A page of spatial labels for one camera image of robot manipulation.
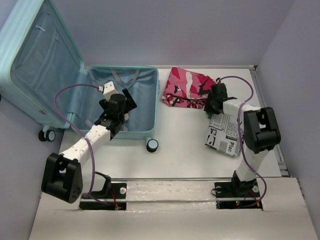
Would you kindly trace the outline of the pink camouflage garment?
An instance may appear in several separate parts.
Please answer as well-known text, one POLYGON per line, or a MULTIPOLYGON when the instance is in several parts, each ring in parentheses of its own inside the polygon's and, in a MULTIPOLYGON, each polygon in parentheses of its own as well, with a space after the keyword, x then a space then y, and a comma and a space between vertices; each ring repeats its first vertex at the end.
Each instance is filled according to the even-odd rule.
POLYGON ((171 68, 161 100, 169 107, 202 109, 211 86, 216 83, 208 75, 175 66, 171 68))

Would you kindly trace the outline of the newspaper print pouch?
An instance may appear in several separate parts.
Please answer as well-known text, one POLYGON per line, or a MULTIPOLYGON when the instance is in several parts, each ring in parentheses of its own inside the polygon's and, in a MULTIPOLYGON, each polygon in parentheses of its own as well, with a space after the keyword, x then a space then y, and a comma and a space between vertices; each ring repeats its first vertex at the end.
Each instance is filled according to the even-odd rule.
POLYGON ((229 100, 223 104, 222 113, 213 114, 208 127, 205 145, 230 157, 240 155, 240 133, 243 132, 244 112, 258 111, 260 107, 229 100))

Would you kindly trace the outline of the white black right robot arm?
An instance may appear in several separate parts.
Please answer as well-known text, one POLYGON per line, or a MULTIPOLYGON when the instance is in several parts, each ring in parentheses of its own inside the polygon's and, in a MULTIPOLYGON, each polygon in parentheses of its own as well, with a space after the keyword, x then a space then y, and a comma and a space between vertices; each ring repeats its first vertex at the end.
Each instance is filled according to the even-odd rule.
POLYGON ((243 160, 220 193, 240 197, 254 187, 262 161, 281 142, 275 111, 272 107, 256 107, 229 97, 224 83, 211 86, 204 110, 236 119, 243 160))

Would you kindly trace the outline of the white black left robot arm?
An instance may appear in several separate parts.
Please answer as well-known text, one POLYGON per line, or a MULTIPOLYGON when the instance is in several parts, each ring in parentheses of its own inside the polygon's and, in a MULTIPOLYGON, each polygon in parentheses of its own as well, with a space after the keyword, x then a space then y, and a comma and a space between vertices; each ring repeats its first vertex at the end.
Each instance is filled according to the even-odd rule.
POLYGON ((104 99, 99 101, 103 112, 88 133, 81 133, 81 139, 69 149, 57 154, 51 153, 45 164, 41 191, 69 204, 74 203, 83 190, 82 166, 94 159, 94 152, 111 141, 122 129, 128 113, 137 104, 124 88, 121 93, 111 83, 99 86, 104 99))

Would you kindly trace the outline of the light blue hard suitcase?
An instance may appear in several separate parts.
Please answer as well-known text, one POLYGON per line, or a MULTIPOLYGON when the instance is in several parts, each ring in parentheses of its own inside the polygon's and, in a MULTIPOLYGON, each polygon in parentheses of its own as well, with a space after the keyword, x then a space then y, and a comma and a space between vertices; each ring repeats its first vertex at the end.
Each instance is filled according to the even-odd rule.
POLYGON ((145 140, 153 153, 159 73, 152 66, 85 66, 57 8, 50 0, 19 0, 0 31, 0 95, 42 126, 42 142, 55 129, 78 127, 87 132, 102 114, 102 95, 94 86, 113 82, 128 89, 137 108, 116 135, 145 140))

